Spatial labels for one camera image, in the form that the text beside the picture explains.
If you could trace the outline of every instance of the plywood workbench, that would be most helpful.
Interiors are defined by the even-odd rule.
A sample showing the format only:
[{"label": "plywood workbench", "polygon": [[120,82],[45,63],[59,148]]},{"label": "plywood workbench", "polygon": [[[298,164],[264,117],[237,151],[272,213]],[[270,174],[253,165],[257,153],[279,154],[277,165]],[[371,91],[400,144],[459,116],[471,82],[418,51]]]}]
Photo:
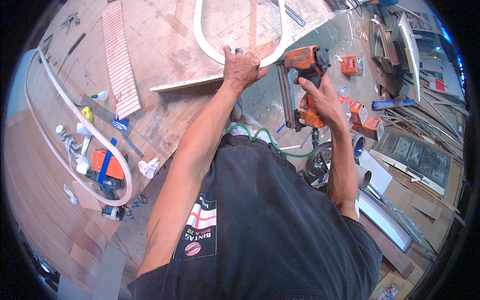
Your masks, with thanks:
[{"label": "plywood workbench", "polygon": [[[288,32],[283,33],[283,38],[289,44],[334,17],[321,1],[288,0],[286,4],[306,21],[306,26],[300,27],[288,18]],[[99,103],[114,113],[101,19],[102,11],[108,5],[111,4],[106,1],[67,1],[51,21],[42,40],[53,34],[46,57],[50,57],[48,66],[56,74],[69,48],[82,33],[86,33],[63,65],[58,81],[63,81],[78,56],[64,90],[77,104],[83,94],[93,95],[107,90],[109,98]],[[208,58],[194,39],[195,0],[122,0],[122,5],[128,51],[142,106],[129,116],[128,137],[144,153],[143,160],[148,162],[157,157],[162,165],[175,151],[192,119],[213,96],[218,85],[168,94],[150,92],[150,87],[219,74],[223,66]],[[81,22],[71,24],[65,35],[66,28],[59,26],[73,12],[78,12]],[[210,45],[219,51],[223,45],[230,45],[244,51],[252,50],[263,58],[274,50],[279,39],[278,8],[268,0],[205,1],[202,29]],[[81,144],[83,137],[76,134],[78,120],[62,99],[56,97],[57,91],[37,57],[32,61],[26,80],[32,106],[43,130],[68,161],[55,127],[64,125]],[[4,143],[13,214],[29,240],[55,269],[80,287],[91,290],[102,253],[119,222],[69,202],[63,184],[73,191],[72,176],[39,134],[25,97],[19,96],[14,101],[18,102],[18,111],[8,118]],[[95,114],[93,110],[93,125],[107,139],[117,139],[117,148],[129,156],[133,202],[149,182],[138,170],[137,163],[141,159],[118,130]],[[90,164],[92,151],[101,147],[93,138],[86,155]]]}]

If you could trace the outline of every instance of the black t-shirt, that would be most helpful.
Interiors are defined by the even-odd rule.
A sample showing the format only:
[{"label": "black t-shirt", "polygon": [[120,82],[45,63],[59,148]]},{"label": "black t-shirt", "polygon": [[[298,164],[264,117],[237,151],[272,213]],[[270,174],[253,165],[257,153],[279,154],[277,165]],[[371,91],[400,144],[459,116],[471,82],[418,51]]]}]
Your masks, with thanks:
[{"label": "black t-shirt", "polygon": [[363,225],[271,144],[227,134],[170,263],[128,289],[135,299],[368,299],[381,261]]}]

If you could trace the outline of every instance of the man's left hand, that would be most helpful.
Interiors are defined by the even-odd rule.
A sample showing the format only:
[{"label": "man's left hand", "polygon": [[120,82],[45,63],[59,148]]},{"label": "man's left hand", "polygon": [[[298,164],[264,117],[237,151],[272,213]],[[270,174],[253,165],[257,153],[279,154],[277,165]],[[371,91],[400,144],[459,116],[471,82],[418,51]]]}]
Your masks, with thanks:
[{"label": "man's left hand", "polygon": [[258,69],[260,60],[251,51],[233,54],[230,46],[223,47],[223,51],[225,52],[223,81],[237,88],[239,93],[267,75],[268,66]]}]

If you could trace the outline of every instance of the cordless drill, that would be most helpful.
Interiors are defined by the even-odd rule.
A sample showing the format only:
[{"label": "cordless drill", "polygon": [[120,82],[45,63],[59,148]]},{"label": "cordless drill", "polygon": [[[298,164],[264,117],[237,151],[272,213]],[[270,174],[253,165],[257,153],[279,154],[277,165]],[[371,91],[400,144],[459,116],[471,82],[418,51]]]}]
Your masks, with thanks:
[{"label": "cordless drill", "polygon": [[308,108],[306,111],[293,109],[295,107],[295,97],[293,90],[290,88],[291,78],[288,71],[290,69],[297,70],[298,77],[310,80],[318,88],[321,75],[331,66],[328,49],[322,46],[298,48],[285,53],[283,59],[277,60],[275,65],[280,80],[285,126],[294,128],[296,132],[300,132],[306,126],[312,127],[312,145],[316,149],[319,136],[318,129],[324,127],[325,123],[315,110],[311,95],[307,95]]},{"label": "cordless drill", "polygon": [[[100,172],[88,170],[85,174],[85,177],[98,183],[99,175]],[[113,191],[121,187],[120,179],[105,175],[105,178],[103,179],[103,184],[99,184],[99,186],[100,190],[105,194],[105,198],[109,200],[118,200]]]}]

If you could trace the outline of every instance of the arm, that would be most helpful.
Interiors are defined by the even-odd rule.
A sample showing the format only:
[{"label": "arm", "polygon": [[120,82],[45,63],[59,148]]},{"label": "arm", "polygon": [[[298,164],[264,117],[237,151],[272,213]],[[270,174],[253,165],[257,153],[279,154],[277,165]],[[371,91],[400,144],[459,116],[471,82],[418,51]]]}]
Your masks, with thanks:
[{"label": "arm", "polygon": [[167,178],[148,221],[145,255],[138,276],[168,264],[210,168],[223,128],[242,91],[265,76],[253,53],[224,47],[224,81],[180,139]]},{"label": "arm", "polygon": [[[332,133],[332,162],[328,177],[329,198],[341,215],[358,221],[355,212],[357,169],[353,158],[352,140],[345,114],[330,82],[330,77],[326,73],[323,74],[318,90],[305,78],[299,78],[299,84],[312,96],[315,110],[330,127]],[[300,102],[300,107],[307,107],[306,97]]]}]

